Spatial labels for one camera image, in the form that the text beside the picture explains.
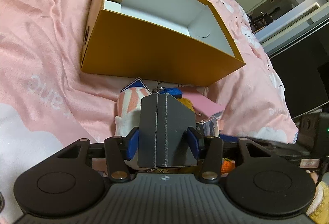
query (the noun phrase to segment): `key ring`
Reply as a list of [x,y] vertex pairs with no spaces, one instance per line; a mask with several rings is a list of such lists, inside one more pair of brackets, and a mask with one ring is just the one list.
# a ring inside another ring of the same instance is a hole
[[159,88],[154,88],[152,90],[152,93],[160,93],[161,91],[165,90],[165,87],[159,87]]

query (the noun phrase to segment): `ridged black surface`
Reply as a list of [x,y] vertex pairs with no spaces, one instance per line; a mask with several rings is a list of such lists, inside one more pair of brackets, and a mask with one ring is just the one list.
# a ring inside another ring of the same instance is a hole
[[192,174],[137,174],[113,185],[95,207],[69,218],[41,219],[24,215],[17,224],[311,224],[305,215],[284,220],[260,219],[240,211],[215,185]]

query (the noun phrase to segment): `pink card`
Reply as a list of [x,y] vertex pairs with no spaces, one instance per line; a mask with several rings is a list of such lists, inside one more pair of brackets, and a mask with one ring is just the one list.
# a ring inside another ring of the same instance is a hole
[[224,111],[224,106],[209,100],[193,87],[179,88],[183,93],[183,98],[189,99],[196,114],[202,114],[204,117],[219,117]]

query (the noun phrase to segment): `black monitor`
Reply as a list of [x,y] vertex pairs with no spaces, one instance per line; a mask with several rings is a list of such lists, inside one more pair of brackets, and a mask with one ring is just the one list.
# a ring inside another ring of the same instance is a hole
[[274,70],[285,86],[291,117],[329,101],[329,19],[310,26],[285,47],[270,55]]

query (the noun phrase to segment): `white sticker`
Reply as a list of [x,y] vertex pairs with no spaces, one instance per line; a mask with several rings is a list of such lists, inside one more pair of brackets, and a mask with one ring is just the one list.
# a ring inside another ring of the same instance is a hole
[[300,165],[299,167],[300,168],[318,168],[320,164],[320,159],[317,158],[317,159],[302,159],[300,161]]
[[170,177],[169,177],[169,176],[167,176],[167,175],[165,175],[165,176],[162,176],[160,179],[162,179],[162,180],[166,181],[166,180],[170,180]]

